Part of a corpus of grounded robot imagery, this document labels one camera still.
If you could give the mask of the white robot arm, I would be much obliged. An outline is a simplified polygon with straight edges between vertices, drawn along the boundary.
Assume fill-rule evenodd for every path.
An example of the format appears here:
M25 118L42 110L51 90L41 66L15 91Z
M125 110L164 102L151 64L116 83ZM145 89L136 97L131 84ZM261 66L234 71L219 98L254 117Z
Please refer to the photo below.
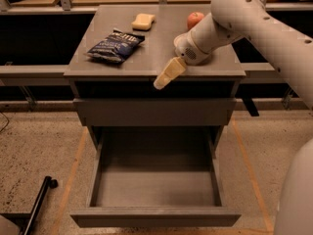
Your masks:
M211 0L210 13L174 40L176 57L157 76L161 89L215 49L246 38L313 109L313 39L274 19L260 0ZM313 140L295 154L287 172L273 235L313 235Z

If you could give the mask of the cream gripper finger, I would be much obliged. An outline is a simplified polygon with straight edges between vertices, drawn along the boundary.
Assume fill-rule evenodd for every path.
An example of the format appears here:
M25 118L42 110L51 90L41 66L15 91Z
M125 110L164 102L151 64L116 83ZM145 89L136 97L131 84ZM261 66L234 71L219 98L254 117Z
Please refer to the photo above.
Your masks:
M155 89L161 90L164 88L170 81L181 75L186 68L187 65L182 58L172 58L154 81Z

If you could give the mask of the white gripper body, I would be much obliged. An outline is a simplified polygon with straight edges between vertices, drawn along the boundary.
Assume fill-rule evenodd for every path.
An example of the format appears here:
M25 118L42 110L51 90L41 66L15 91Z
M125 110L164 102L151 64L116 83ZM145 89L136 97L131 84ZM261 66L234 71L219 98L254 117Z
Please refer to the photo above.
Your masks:
M177 48L175 48L175 53L187 65L197 66L207 62L211 56L208 35L206 32L198 30L183 33Z

